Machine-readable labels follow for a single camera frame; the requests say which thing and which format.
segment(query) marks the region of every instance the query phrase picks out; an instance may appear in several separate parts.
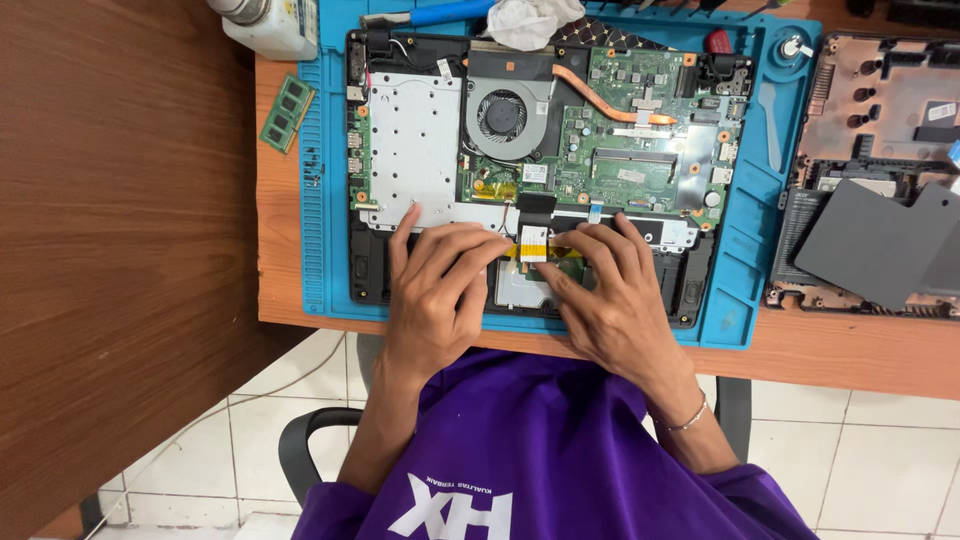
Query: black office chair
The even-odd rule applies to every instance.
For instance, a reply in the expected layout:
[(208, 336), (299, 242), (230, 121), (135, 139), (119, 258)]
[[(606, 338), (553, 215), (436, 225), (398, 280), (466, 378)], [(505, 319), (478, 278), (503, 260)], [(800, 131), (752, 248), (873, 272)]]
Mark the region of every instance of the black office chair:
[[(741, 463), (747, 462), (752, 418), (749, 379), (717, 378), (717, 402), (713, 414), (733, 452)], [(314, 431), (331, 426), (356, 426), (363, 410), (345, 406), (329, 406), (294, 418), (280, 435), (280, 467), (300, 507), (306, 503), (306, 492), (320, 483), (320, 473), (313, 464), (307, 441)]]

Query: blue screwdriver handle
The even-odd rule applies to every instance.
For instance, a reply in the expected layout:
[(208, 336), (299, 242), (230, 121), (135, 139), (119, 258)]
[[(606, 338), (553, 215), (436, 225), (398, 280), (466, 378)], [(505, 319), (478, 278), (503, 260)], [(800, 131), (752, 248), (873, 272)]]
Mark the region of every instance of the blue screwdriver handle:
[(492, 7), (493, 0), (464, 0), (426, 8), (413, 8), (410, 10), (410, 24), (421, 26), (485, 17)]

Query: white logo print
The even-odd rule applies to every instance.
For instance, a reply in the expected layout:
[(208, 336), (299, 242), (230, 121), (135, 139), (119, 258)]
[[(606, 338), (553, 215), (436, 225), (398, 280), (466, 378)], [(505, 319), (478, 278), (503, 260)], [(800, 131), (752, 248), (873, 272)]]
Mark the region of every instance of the white logo print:
[[(426, 525), (430, 540), (464, 540), (467, 525), (487, 528), (487, 540), (509, 540), (510, 515), (513, 511), (514, 494), (493, 498), (490, 510), (474, 510), (473, 496), (466, 493), (437, 493), (430, 497), (430, 488), (420, 479), (407, 473), (410, 489), (414, 492), (414, 507), (400, 516), (387, 530), (401, 536), (410, 536), (420, 526)], [(450, 501), (450, 513), (446, 517), (440, 511)]]

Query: purple t-shirt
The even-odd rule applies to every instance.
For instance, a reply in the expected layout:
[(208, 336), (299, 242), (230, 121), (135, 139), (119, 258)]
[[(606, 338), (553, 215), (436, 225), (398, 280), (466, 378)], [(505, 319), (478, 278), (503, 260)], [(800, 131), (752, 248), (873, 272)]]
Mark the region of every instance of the purple t-shirt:
[(471, 349), (423, 389), (380, 493), (314, 486), (293, 540), (816, 538), (762, 469), (696, 475), (646, 412), (592, 362)]

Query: white cloth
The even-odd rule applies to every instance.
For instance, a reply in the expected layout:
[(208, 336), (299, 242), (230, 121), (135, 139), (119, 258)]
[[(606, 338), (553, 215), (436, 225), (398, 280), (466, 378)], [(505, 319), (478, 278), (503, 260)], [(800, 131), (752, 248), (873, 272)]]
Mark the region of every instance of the white cloth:
[(497, 0), (487, 13), (487, 36), (519, 51), (536, 51), (584, 12), (577, 0)]

